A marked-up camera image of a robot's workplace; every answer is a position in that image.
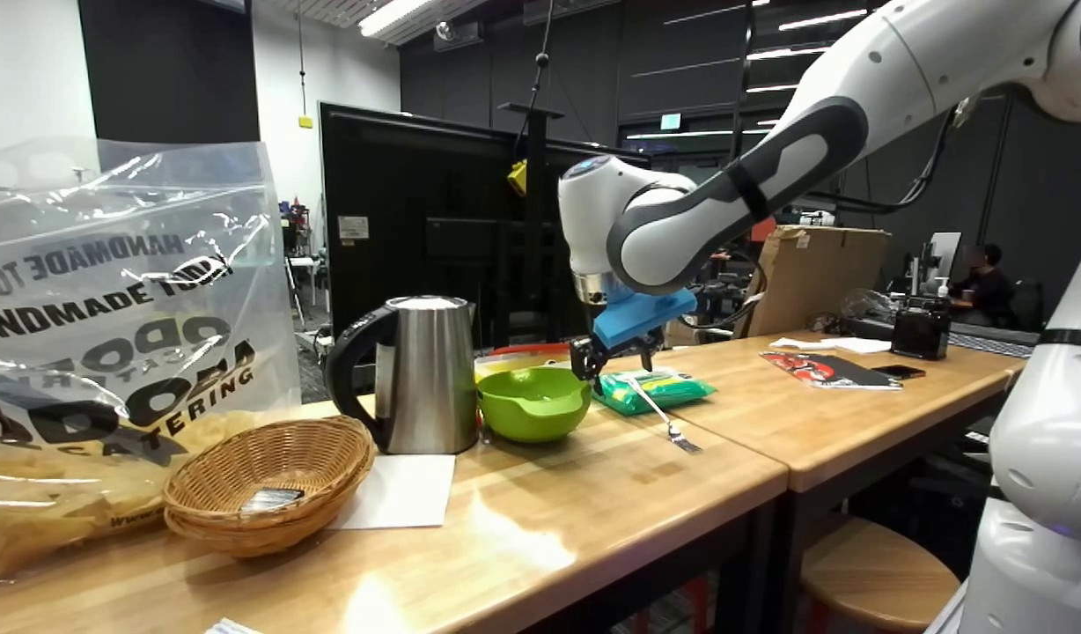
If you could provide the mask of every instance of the green bowl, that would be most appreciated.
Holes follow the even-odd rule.
[[[593,400],[593,382],[567,366],[501,369],[475,382],[483,421],[513,444],[570,436]]]

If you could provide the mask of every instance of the wooden table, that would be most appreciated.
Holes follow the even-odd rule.
[[[778,461],[691,436],[702,455],[595,405],[567,444],[463,452],[443,527],[323,530],[274,560],[237,562],[161,527],[90,543],[0,589],[0,634],[202,634],[220,615],[267,634],[617,619],[678,581],[668,572],[740,554],[728,527],[785,494]]]
[[[1021,369],[1021,359],[951,349],[946,359],[890,352],[845,356],[859,366],[917,366],[902,390],[812,386],[778,369],[764,352],[773,339],[672,349],[657,366],[692,372],[713,386],[704,405],[678,407],[688,430],[706,430],[752,447],[787,469],[787,494],[772,524],[767,606],[759,630],[792,630],[798,557],[834,504],[953,439],[990,415]]]

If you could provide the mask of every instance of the wicker basket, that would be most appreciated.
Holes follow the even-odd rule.
[[[161,516],[174,530],[228,557],[277,554],[353,504],[373,455],[357,419],[267,421],[189,459],[166,486]],[[296,498],[252,509],[263,488],[287,488]]]

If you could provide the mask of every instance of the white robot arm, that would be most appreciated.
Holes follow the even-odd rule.
[[[570,267],[593,278],[580,300],[595,302],[605,278],[587,369],[668,321],[664,300],[737,226],[997,85],[1026,85],[1054,119],[1081,123],[1081,0],[890,0],[804,73],[752,151],[692,189],[617,157],[573,166],[560,213]],[[1081,272],[992,430],[992,469],[1017,507],[990,504],[960,630],[1081,634]]]

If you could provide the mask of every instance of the stool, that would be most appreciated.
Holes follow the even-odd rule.
[[[811,596],[811,634],[825,634],[832,611],[898,634],[926,630],[958,590],[958,577],[919,543],[845,516],[806,550],[804,589]]]

